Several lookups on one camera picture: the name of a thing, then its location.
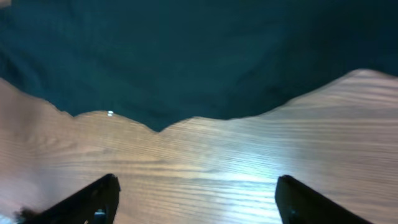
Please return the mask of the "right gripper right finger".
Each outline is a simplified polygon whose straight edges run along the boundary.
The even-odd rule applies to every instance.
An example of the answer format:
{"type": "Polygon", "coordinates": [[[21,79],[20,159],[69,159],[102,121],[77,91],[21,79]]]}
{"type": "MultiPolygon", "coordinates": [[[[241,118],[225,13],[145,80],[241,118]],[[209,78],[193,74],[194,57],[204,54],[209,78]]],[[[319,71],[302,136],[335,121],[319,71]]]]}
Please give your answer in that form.
{"type": "Polygon", "coordinates": [[[278,178],[275,202],[283,224],[371,224],[290,175],[278,178]]]}

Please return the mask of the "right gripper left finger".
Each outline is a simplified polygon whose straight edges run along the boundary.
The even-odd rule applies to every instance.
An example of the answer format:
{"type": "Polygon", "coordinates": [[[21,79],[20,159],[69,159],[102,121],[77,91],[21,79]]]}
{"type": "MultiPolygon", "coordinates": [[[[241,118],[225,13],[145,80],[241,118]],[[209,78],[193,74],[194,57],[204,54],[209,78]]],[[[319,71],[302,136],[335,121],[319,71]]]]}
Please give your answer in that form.
{"type": "Polygon", "coordinates": [[[113,224],[121,191],[118,178],[106,174],[43,212],[22,208],[19,224],[113,224]]]}

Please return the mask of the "black t-shirt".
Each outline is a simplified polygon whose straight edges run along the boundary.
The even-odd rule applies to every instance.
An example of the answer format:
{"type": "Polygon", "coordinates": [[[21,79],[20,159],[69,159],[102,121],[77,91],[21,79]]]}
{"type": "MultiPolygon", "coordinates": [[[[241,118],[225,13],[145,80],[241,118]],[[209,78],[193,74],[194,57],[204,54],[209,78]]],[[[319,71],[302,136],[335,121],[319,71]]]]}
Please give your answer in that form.
{"type": "Polygon", "coordinates": [[[257,116],[360,68],[397,75],[391,0],[33,0],[1,9],[1,77],[161,131],[257,116]]]}

